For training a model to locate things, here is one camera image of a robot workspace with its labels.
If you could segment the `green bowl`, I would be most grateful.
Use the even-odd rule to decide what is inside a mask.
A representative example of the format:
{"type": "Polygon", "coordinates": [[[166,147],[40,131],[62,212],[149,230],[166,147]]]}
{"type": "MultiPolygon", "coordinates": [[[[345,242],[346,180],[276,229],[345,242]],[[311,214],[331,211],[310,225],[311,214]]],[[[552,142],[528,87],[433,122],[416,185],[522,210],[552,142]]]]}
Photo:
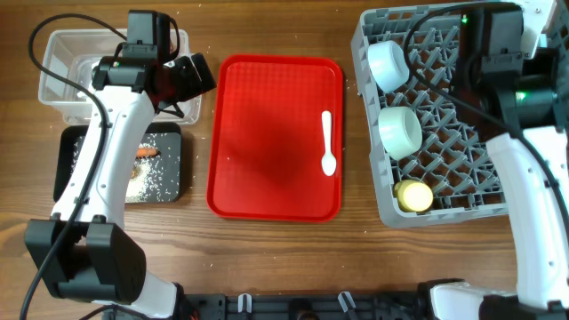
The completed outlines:
{"type": "Polygon", "coordinates": [[[381,143],[393,160],[401,160],[421,148],[421,124],[408,107],[384,108],[378,115],[378,130],[381,143]]]}

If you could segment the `light blue bowl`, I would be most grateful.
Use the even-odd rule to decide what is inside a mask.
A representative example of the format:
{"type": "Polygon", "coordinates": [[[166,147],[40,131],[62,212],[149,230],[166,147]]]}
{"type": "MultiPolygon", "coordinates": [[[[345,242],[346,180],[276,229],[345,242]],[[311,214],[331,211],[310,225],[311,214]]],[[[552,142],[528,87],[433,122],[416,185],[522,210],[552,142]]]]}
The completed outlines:
{"type": "Polygon", "coordinates": [[[396,42],[371,44],[368,60],[373,79],[383,92],[391,93],[407,82],[410,70],[404,52],[396,42]]]}

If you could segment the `white rice pile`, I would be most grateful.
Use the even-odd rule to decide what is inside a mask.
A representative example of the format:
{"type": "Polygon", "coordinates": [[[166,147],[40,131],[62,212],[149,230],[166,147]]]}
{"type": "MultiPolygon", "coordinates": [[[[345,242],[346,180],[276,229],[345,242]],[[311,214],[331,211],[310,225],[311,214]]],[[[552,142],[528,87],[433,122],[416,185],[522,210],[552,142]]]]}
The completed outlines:
{"type": "Polygon", "coordinates": [[[159,154],[134,160],[142,172],[129,180],[125,202],[172,202],[180,193],[181,136],[176,132],[146,133],[139,148],[157,148],[159,154]]]}

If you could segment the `white plastic spoon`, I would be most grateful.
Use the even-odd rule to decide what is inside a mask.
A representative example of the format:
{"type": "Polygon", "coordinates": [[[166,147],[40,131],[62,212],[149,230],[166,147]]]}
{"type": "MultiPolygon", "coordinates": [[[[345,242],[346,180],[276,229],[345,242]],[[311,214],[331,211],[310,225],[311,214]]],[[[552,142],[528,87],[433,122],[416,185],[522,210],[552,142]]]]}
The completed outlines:
{"type": "Polygon", "coordinates": [[[337,160],[332,152],[332,113],[328,110],[324,111],[322,113],[321,120],[325,146],[325,152],[321,159],[321,166],[324,174],[331,177],[334,175],[337,166],[337,160]]]}

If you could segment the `yellow cup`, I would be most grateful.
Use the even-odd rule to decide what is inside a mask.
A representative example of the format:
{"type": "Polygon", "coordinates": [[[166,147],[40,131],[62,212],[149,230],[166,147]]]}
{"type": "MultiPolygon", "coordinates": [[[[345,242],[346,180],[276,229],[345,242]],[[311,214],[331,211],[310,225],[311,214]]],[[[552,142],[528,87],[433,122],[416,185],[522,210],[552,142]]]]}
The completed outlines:
{"type": "Polygon", "coordinates": [[[404,212],[425,212],[432,205],[431,188],[416,180],[402,180],[394,186],[394,196],[404,212]]]}

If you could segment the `orange carrot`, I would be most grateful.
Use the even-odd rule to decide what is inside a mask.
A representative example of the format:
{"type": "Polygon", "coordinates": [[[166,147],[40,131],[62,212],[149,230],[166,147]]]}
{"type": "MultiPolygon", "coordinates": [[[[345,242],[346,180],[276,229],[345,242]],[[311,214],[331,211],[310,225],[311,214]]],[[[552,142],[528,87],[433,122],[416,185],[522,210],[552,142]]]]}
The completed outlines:
{"type": "Polygon", "coordinates": [[[157,148],[139,148],[136,153],[137,158],[141,157],[153,157],[159,154],[159,150],[157,148]]]}

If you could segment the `brown food scrap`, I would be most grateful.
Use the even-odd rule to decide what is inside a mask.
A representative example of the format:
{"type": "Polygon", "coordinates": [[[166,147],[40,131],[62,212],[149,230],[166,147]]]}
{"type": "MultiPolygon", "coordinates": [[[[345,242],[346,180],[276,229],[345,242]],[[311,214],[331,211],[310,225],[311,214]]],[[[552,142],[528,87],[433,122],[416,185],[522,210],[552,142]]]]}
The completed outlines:
{"type": "Polygon", "coordinates": [[[135,165],[135,166],[132,168],[131,179],[137,178],[137,177],[140,175],[141,172],[142,172],[142,169],[141,169],[138,165],[135,165]]]}

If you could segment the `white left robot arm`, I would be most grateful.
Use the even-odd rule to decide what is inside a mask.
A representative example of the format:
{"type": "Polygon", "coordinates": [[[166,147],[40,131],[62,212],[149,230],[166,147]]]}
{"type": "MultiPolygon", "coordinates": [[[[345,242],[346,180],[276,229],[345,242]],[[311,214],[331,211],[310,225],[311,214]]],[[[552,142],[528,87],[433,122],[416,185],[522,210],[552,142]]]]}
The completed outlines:
{"type": "Polygon", "coordinates": [[[21,318],[40,284],[56,299],[93,303],[99,312],[198,318],[181,285],[148,271],[145,252],[125,232],[124,204],[140,142],[154,117],[183,117],[180,104],[215,85],[202,54],[180,55],[173,18],[129,12],[115,52],[100,60],[84,89],[93,108],[75,170],[49,218],[28,223],[24,240],[37,272],[21,318]]]}

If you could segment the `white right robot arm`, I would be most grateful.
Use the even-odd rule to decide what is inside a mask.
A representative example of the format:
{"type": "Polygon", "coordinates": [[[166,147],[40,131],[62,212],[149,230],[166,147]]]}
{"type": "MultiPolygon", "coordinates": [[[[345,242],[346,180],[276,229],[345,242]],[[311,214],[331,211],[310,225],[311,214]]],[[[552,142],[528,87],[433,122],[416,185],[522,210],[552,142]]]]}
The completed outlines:
{"type": "Polygon", "coordinates": [[[514,237],[517,289],[501,293],[453,280],[427,286],[435,319],[568,316],[568,56],[554,1],[455,4],[459,58],[446,98],[476,126],[494,165],[514,237]]]}

